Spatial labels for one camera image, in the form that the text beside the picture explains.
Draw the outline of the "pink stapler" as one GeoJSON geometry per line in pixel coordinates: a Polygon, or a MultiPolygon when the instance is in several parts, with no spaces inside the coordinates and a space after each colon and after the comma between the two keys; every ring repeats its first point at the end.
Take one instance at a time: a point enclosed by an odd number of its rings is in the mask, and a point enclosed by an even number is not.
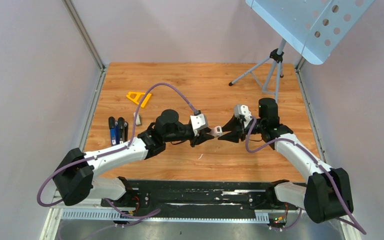
{"type": "Polygon", "coordinates": [[[215,138],[219,138],[223,135],[223,130],[222,130],[222,127],[221,126],[216,126],[214,127],[210,133],[210,135],[212,135],[213,137],[215,138]]]}

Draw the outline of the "grey white stapler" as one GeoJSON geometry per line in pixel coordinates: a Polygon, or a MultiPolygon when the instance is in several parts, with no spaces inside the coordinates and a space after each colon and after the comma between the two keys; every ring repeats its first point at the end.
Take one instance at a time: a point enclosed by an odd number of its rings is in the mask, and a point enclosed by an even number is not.
{"type": "Polygon", "coordinates": [[[134,119],[134,124],[136,127],[139,127],[143,124],[142,117],[139,113],[134,112],[133,113],[133,119],[134,119]]]}

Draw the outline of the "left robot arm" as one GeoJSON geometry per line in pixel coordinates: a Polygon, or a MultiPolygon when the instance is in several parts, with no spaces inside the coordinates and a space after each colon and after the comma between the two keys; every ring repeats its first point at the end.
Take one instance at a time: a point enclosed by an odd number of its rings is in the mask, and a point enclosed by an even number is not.
{"type": "Polygon", "coordinates": [[[96,151],[68,151],[52,178],[62,202],[74,206],[97,190],[97,178],[122,165],[146,160],[162,153],[166,144],[189,141],[191,147],[214,139],[207,117],[200,111],[183,124],[173,109],[164,110],[148,128],[130,141],[96,151]]]}

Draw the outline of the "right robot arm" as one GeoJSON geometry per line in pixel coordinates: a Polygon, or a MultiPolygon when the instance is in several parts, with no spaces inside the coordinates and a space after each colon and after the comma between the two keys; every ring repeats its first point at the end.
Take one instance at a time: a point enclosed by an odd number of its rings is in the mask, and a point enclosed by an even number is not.
{"type": "Polygon", "coordinates": [[[249,143],[250,135],[261,135],[265,147],[284,156],[306,179],[305,185],[288,180],[271,184],[265,195],[266,204],[278,209],[284,203],[306,211],[315,223],[323,223],[354,211],[350,178],[343,168],[333,168],[320,160],[299,141],[294,132],[280,122],[278,104],[270,97],[258,101],[258,117],[248,106],[234,107],[232,118],[221,127],[219,140],[249,143]]]}

